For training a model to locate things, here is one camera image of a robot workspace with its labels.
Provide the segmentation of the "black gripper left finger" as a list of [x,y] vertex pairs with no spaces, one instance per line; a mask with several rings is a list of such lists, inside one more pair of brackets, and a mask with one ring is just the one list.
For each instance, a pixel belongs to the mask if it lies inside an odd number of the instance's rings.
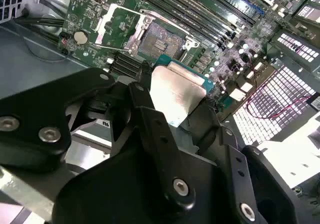
[[145,87],[139,82],[116,82],[98,68],[4,98],[0,108],[0,162],[30,171],[59,167],[71,145],[71,134],[96,118],[110,120],[112,157],[131,144],[174,140]]

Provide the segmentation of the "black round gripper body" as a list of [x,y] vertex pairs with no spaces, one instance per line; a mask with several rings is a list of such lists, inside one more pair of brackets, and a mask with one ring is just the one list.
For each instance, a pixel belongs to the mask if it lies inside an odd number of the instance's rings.
[[55,224],[238,224],[226,175],[240,162],[218,145],[214,164],[180,151],[174,140],[131,144],[69,181],[52,213]]

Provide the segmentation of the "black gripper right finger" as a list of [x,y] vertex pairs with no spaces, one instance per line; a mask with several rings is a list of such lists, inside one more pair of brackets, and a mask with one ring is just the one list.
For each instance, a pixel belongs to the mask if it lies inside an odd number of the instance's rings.
[[197,154],[217,164],[232,224],[301,224],[303,207],[284,179],[252,145],[239,148],[206,101],[191,112]]

